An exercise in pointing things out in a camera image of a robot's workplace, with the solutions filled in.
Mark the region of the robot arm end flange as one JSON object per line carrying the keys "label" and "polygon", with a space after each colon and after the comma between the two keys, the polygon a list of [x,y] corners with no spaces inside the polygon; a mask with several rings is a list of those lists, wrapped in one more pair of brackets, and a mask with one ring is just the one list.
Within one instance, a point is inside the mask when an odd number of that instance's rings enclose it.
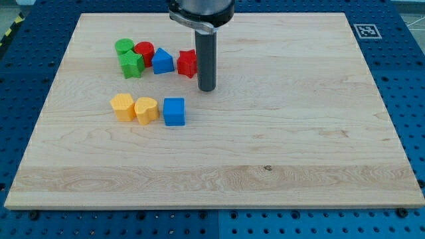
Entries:
{"label": "robot arm end flange", "polygon": [[169,18],[202,35],[213,35],[234,15],[235,0],[171,0]]}

